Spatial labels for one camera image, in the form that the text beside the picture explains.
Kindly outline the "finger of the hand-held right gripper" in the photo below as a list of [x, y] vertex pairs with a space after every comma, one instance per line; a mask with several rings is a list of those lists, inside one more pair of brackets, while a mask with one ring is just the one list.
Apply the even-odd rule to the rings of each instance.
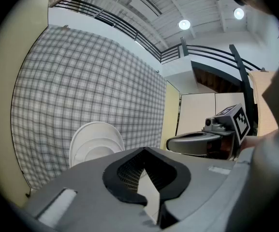
[[220, 140], [220, 135], [181, 135], [167, 140], [168, 150], [196, 157], [207, 156], [207, 145]]
[[214, 134], [206, 131], [196, 131], [196, 132], [188, 132], [180, 135], [176, 135], [176, 138], [192, 138], [192, 137], [217, 137], [220, 138], [220, 135]]

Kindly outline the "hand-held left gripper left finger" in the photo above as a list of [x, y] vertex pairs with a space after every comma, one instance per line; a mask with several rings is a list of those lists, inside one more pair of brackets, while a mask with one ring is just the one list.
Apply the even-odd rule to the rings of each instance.
[[145, 149], [80, 163], [47, 183], [25, 210], [51, 231], [146, 231], [147, 200], [137, 193]]

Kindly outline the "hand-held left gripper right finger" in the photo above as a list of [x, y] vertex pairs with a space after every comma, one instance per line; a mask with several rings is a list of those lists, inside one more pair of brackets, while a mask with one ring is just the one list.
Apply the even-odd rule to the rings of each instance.
[[159, 225], [144, 216], [145, 229], [226, 229], [237, 197], [229, 182], [233, 161], [183, 156], [145, 147], [152, 168], [165, 184], [160, 190]]

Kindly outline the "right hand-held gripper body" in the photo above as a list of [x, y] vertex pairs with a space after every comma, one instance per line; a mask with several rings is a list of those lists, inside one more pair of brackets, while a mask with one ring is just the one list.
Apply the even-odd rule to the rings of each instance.
[[241, 143], [250, 131], [250, 124], [239, 103], [207, 118], [203, 131], [218, 135], [221, 154], [227, 159], [234, 159], [240, 153]]

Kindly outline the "white toilet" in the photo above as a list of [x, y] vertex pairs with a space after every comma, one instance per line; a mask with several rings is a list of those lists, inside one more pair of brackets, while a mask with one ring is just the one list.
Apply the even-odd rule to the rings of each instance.
[[95, 160], [125, 150], [120, 132], [105, 122], [90, 122], [73, 135], [69, 149], [69, 166]]

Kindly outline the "person's right forearm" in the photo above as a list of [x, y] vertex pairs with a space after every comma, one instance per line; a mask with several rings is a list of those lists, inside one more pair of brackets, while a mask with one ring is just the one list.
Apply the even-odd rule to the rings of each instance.
[[262, 141], [274, 137], [276, 134], [278, 134], [278, 132], [279, 132], [279, 130], [276, 129], [263, 136], [246, 136], [245, 139], [243, 140], [243, 142], [241, 143], [240, 148], [241, 148], [241, 150], [244, 150], [246, 148], [256, 147]]

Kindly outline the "white partition panel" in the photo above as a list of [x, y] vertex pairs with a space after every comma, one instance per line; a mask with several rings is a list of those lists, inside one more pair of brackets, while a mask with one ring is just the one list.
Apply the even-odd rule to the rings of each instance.
[[215, 94], [215, 108], [216, 114], [223, 111], [225, 108], [242, 104], [243, 109], [245, 110], [245, 99], [243, 93], [216, 93]]
[[182, 95], [176, 134], [201, 131], [205, 120], [215, 115], [215, 109], [215, 93]]

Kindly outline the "yellow partition panel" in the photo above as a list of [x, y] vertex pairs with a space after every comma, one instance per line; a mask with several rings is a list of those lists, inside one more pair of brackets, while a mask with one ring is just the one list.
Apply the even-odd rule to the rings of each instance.
[[176, 134], [179, 98], [179, 91], [172, 84], [167, 82], [161, 136], [162, 149], [166, 149], [166, 141]]

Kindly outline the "dark wooden staircase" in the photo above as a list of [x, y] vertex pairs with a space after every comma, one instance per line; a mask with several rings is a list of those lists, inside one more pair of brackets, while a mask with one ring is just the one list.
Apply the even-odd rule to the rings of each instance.
[[195, 79], [199, 84], [217, 93], [244, 93], [242, 81], [214, 67], [191, 61]]

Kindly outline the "grey plaid curtain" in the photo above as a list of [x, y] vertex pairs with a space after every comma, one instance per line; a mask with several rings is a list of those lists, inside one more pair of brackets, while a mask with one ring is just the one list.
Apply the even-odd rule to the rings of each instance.
[[83, 125], [113, 125], [126, 149], [159, 147], [166, 80], [117, 42], [48, 27], [17, 76], [11, 130], [19, 166], [38, 190], [69, 168], [69, 148]]

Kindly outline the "cream partition panel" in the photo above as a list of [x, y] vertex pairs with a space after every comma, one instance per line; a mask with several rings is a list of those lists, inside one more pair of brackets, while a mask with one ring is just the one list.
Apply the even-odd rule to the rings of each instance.
[[26, 0], [14, 8], [0, 29], [0, 192], [18, 206], [27, 201], [29, 186], [12, 141], [12, 96], [26, 55], [48, 25], [47, 14], [47, 0]]

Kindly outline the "black balcony railing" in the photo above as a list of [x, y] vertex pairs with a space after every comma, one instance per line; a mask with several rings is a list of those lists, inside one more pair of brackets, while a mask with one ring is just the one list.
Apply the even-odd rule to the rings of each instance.
[[134, 43], [160, 64], [169, 63], [182, 56], [197, 56], [239, 69], [237, 54], [213, 47], [179, 43], [161, 51], [129, 22], [96, 5], [80, 0], [62, 0], [49, 8], [48, 23], [56, 26], [68, 25], [72, 29], [96, 33], [120, 44], [126, 40], [126, 45]]

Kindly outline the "black steel post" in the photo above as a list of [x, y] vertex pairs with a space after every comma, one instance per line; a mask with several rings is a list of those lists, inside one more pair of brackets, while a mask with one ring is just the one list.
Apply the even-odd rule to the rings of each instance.
[[250, 86], [248, 74], [246, 71], [246, 68], [243, 64], [243, 61], [236, 49], [236, 47], [233, 44], [229, 45], [229, 49], [231, 53], [234, 56], [234, 59], [237, 63], [237, 67], [241, 76], [241, 88], [244, 94], [244, 100], [245, 100], [245, 111], [246, 115], [249, 120], [250, 124], [250, 131], [248, 132], [248, 135], [253, 134], [253, 128], [254, 128], [254, 98], [253, 98], [253, 91]]

